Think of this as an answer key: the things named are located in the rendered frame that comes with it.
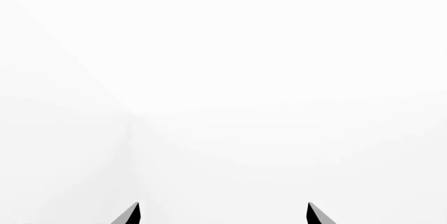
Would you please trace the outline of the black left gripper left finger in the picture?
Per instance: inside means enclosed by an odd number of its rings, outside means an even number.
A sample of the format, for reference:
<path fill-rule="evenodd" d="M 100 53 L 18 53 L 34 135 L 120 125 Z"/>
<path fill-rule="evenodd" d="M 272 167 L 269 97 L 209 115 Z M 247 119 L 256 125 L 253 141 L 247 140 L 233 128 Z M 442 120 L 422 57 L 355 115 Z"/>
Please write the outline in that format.
<path fill-rule="evenodd" d="M 140 219 L 140 205 L 139 202 L 135 202 L 124 213 L 116 217 L 111 224 L 140 224 Z"/>

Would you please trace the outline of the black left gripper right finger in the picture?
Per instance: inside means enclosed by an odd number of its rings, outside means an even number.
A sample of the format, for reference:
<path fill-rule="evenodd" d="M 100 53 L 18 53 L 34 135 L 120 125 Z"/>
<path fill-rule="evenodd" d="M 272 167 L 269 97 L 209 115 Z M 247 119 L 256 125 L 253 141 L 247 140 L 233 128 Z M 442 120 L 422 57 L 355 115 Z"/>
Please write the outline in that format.
<path fill-rule="evenodd" d="M 306 219 L 307 224 L 336 224 L 312 202 L 308 202 Z"/>

